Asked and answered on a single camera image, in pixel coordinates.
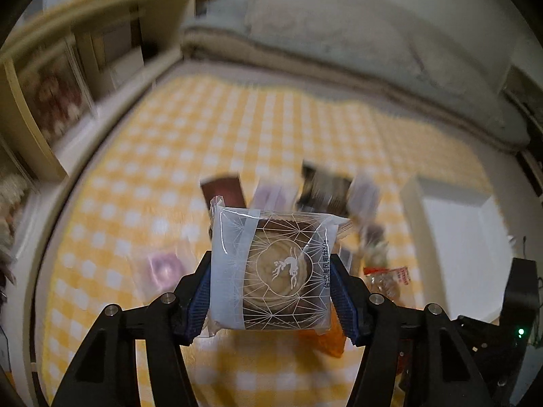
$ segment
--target white box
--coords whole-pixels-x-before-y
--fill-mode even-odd
[[[513,257],[495,199],[420,177],[401,190],[425,303],[450,319],[498,318]]]

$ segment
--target plastic bag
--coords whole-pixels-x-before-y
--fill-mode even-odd
[[[306,345],[311,346],[316,350],[320,350],[334,358],[341,358],[343,355],[347,337],[343,333],[343,328],[341,327],[333,304],[330,316],[330,330],[324,334],[319,334],[314,330],[305,329],[298,331],[298,334]]]
[[[298,210],[348,217],[347,192],[351,179],[308,162],[302,165],[303,187]]]
[[[148,248],[129,257],[132,279],[143,304],[165,292],[173,292],[181,277],[196,270],[196,258],[188,240]]]
[[[401,268],[364,268],[364,282],[370,292],[383,294],[398,306],[415,307],[411,277],[406,266]]]
[[[379,187],[366,173],[359,173],[347,194],[347,210],[361,227],[372,223],[379,205]]]
[[[345,221],[217,206],[210,331],[328,329],[330,252]]]
[[[298,188],[293,185],[282,185],[261,179],[252,196],[249,208],[289,212],[294,206],[297,195]]]

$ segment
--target wrapped pastry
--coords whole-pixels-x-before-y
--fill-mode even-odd
[[[363,261],[366,267],[388,267],[388,242],[379,241],[376,244],[366,245],[363,254]]]
[[[13,206],[21,201],[28,183],[18,174],[8,174],[0,180],[0,202]]]
[[[349,215],[347,192],[351,179],[305,161],[302,175],[303,187],[297,203],[300,211],[330,213],[341,217]]]
[[[10,247],[13,243],[12,232],[6,219],[0,217],[0,246]]]
[[[217,206],[210,328],[328,329],[330,252],[345,220]]]
[[[347,337],[343,333],[343,328],[341,327],[333,304],[330,316],[330,330],[328,332],[323,334],[317,333],[311,329],[305,329],[298,331],[298,334],[306,345],[311,346],[316,350],[320,350],[334,358],[341,358],[343,355]]]

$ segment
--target clear plastic wrapper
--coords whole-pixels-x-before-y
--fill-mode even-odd
[[[330,252],[347,219],[216,206],[210,331],[330,327]]]
[[[398,306],[415,307],[411,277],[406,266],[401,268],[364,268],[364,282],[370,292],[381,293]]]
[[[188,240],[140,250],[129,257],[132,278],[143,304],[173,292],[181,277],[195,271],[196,259]]]
[[[363,249],[364,265],[369,268],[388,268],[388,242],[380,240]]]
[[[377,223],[369,224],[364,232],[360,232],[362,237],[364,245],[376,245],[385,240],[385,227]]]
[[[68,37],[38,51],[18,73],[28,108],[50,144],[93,107],[74,56],[73,42],[73,37]]]
[[[347,337],[343,333],[343,328],[333,305],[330,315],[330,329],[327,332],[320,333],[315,330],[305,329],[299,330],[298,335],[306,345],[310,345],[314,349],[334,358],[341,358],[345,350]]]
[[[288,212],[292,210],[297,195],[298,188],[294,185],[282,185],[268,179],[261,179],[249,208]]]
[[[347,194],[347,210],[361,227],[375,220],[379,205],[379,187],[366,173],[359,173],[351,182]]]

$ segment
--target orange snack package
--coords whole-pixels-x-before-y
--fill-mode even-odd
[[[333,304],[330,313],[330,330],[322,335],[317,335],[314,330],[299,330],[298,335],[309,346],[334,358],[341,358],[345,350],[345,340],[347,337],[343,334],[343,329],[341,328],[341,324],[339,324],[339,318]]]

